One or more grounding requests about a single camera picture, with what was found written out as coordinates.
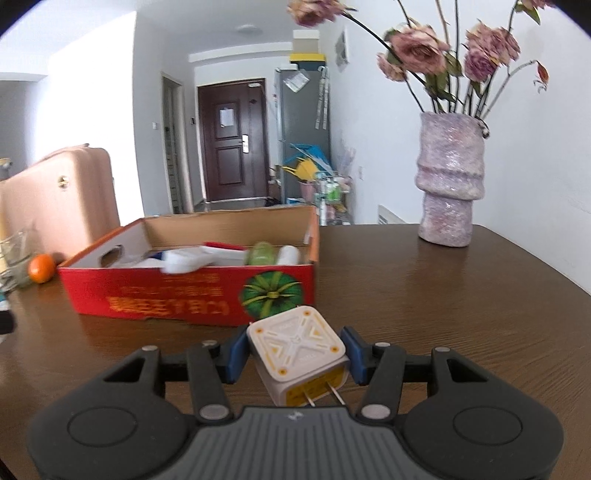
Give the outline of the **yellow box on refrigerator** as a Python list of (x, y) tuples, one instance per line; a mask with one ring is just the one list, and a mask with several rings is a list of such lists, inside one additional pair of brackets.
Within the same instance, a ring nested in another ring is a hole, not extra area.
[(291, 53), (290, 63), (325, 62), (325, 55), (321, 53)]

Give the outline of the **white tape roll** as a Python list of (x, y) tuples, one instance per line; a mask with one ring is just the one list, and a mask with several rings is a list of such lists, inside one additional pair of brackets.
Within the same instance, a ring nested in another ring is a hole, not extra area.
[(301, 263), (301, 252), (296, 246), (284, 245), (277, 251), (276, 265), (295, 266)]

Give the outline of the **purple textured vase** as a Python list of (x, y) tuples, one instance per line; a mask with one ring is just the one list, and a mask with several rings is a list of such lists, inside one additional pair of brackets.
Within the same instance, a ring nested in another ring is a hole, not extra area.
[(485, 196), (482, 123), (458, 113), (421, 115), (415, 184), (424, 193), (419, 236), (464, 248), (473, 233), (473, 203)]

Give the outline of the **red cardboard box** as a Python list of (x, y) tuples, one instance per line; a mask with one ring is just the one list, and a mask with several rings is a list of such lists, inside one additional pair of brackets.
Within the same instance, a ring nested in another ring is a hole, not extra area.
[[(252, 249), (269, 242), (297, 247), (295, 266), (216, 266), (167, 275), (157, 268), (116, 269), (124, 256), (219, 242)], [(238, 326), (315, 301), (320, 225), (315, 208), (288, 206), (139, 219), (63, 263), (59, 275), (74, 310), (131, 320), (172, 319)]]

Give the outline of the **clear glass cup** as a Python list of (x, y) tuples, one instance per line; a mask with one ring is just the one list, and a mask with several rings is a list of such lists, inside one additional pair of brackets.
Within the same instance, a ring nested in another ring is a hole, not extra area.
[(6, 271), (2, 274), (2, 288), (5, 292), (32, 284), (28, 268), (37, 253), (37, 234), (32, 226), (18, 230), (1, 241), (1, 257), (6, 263)]

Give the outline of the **orange fruit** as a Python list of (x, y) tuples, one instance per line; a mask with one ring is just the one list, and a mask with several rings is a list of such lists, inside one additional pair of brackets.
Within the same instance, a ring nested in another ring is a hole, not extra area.
[(34, 256), (28, 265), (28, 276), (36, 284), (49, 282), (55, 275), (56, 264), (49, 254)]

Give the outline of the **grey refrigerator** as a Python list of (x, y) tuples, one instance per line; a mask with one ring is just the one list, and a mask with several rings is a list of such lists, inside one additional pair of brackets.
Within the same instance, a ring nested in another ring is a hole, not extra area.
[(294, 168), (304, 145), (318, 147), (329, 158), (329, 78), (324, 65), (317, 70), (296, 66), (276, 69), (276, 123), (279, 139), (280, 200), (301, 198), (300, 181), (284, 167)]

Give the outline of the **white spray bottle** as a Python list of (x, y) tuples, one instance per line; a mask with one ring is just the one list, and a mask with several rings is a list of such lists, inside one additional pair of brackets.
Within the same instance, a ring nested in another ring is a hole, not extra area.
[(215, 261), (215, 255), (201, 247), (166, 250), (161, 255), (160, 270), (167, 275), (182, 275), (200, 270)]

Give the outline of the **dried pink roses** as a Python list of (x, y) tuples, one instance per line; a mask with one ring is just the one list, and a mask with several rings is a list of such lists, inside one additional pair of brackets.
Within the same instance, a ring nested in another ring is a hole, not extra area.
[(356, 19), (356, 9), (342, 1), (290, 1), (287, 12), (295, 24), (304, 28), (334, 22), (339, 17), (358, 25), (375, 38), (384, 51), (377, 64), (392, 82), (410, 83), (414, 77), (431, 99), (437, 114), (461, 113), (484, 121), (499, 101), (509, 81), (520, 71), (535, 67), (534, 85), (540, 92), (548, 88), (550, 75), (538, 60), (519, 64), (521, 47), (513, 35), (515, 16), (525, 14), (535, 23), (540, 12), (553, 8), (552, 1), (515, 1), (505, 28), (492, 28), (478, 22), (464, 34), (460, 32), (459, 3), (454, 3), (455, 36), (451, 37), (443, 6), (436, 3), (443, 37), (435, 28), (412, 18), (404, 4), (398, 3), (404, 21), (379, 35)]

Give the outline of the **white cube plug adapter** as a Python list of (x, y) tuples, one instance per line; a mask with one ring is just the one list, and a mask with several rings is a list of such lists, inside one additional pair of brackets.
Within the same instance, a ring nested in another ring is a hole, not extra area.
[(303, 407), (346, 384), (346, 347), (317, 309), (300, 306), (246, 329), (256, 371), (277, 407)]

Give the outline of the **red white lint brush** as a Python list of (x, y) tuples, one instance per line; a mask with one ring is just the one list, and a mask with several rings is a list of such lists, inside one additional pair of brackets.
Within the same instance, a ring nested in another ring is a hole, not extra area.
[(249, 256), (249, 249), (240, 245), (205, 242), (200, 248), (213, 256), (213, 264), (216, 266), (243, 266)]

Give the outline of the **dark brown door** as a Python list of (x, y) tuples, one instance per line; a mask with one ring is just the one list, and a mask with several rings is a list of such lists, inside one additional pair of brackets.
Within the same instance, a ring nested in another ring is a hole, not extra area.
[(263, 78), (197, 88), (205, 199), (260, 199), (269, 193)]

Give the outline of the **pink suitcase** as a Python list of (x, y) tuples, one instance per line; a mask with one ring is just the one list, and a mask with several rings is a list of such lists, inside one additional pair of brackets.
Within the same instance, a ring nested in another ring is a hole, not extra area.
[(1, 238), (35, 231), (67, 260), (120, 226), (110, 157), (86, 144), (58, 150), (1, 182)]

